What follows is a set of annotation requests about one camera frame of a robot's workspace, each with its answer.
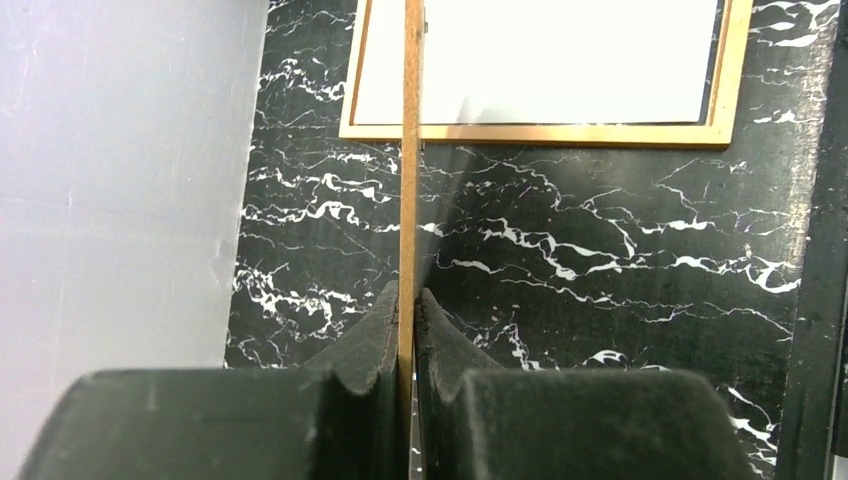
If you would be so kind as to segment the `orange wooden picture frame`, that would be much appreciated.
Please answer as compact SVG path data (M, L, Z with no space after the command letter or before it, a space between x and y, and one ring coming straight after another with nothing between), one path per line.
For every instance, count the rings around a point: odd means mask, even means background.
M725 1L718 29L717 52L702 125L614 125L614 124L494 124L422 125L417 138L432 142L553 144L591 147L727 148L732 139L739 98L741 74L751 21L751 1ZM357 141L399 141L405 138L402 121L387 125L364 125L354 121L368 43L373 3L359 1L356 7L346 92L339 136Z

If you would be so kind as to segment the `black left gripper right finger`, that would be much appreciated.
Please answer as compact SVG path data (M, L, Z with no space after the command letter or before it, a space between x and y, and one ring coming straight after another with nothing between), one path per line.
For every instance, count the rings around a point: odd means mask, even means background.
M750 479L725 402L688 371L507 369L416 303L429 479Z

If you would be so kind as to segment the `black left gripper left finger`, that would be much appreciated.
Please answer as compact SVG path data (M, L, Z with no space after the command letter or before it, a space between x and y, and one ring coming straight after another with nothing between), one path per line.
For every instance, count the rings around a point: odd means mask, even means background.
M398 286L304 365L104 370L42 427L22 479L397 479Z

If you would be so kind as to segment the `brown frame backing board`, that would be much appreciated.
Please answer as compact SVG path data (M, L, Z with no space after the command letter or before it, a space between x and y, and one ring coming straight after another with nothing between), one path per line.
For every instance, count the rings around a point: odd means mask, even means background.
M406 424L411 420L413 399L414 313L418 295L416 261L417 188L421 151L421 78L423 37L425 34L424 2L404 2L404 56L402 86L400 244L398 278L398 394L399 409Z

